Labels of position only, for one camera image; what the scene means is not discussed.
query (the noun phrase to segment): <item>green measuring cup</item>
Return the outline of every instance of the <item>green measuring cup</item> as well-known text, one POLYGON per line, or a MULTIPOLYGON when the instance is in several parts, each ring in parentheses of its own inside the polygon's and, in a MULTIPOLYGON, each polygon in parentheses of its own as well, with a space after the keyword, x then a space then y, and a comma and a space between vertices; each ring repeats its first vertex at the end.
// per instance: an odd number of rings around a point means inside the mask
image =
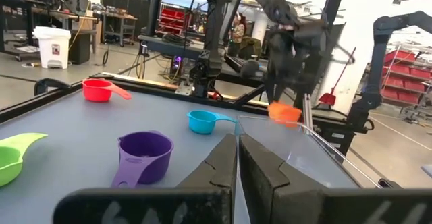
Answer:
POLYGON ((22 156, 37 140, 47 137, 41 133, 24 133, 0 140, 0 187, 14 180, 22 169, 22 156))

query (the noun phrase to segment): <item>red measuring cup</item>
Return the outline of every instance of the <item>red measuring cup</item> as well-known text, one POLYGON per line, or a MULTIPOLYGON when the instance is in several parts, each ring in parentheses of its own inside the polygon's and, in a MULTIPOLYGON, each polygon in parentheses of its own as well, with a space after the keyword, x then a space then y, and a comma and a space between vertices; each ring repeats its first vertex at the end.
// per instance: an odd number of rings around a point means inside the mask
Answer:
POLYGON ((107 102, 111 93, 115 92, 124 99, 131 99, 129 92, 114 85, 114 83, 101 79, 87 79, 82 82, 82 93, 84 98, 92 102, 107 102))

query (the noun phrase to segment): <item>purple measuring cup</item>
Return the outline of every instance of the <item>purple measuring cup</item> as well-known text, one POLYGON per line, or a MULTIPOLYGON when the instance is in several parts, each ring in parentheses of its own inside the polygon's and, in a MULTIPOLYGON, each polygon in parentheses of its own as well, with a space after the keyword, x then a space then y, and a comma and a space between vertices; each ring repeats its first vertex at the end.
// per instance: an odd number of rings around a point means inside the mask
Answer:
POLYGON ((135 132, 119 138, 119 169, 111 187, 134 188, 165 176, 173 142, 160 132, 135 132))

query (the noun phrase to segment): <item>blue measuring cup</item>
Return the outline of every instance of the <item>blue measuring cup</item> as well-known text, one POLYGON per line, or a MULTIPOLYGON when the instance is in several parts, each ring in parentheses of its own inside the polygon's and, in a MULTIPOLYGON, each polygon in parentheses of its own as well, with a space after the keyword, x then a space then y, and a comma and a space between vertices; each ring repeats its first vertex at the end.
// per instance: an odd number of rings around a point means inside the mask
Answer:
POLYGON ((215 128, 216 121, 226 120, 236 122, 235 119, 220 113, 212 113, 206 110, 193 110, 188 113, 189 128, 198 134, 211 134, 215 128))

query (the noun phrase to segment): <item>white trash can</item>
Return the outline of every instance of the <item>white trash can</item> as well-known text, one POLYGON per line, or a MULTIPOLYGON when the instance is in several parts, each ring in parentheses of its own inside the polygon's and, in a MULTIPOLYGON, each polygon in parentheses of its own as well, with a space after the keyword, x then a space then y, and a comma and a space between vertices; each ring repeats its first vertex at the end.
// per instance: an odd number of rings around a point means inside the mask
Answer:
POLYGON ((67 69, 70 31, 37 26, 33 34, 39 39, 40 64, 42 68, 60 67, 61 69, 67 69))

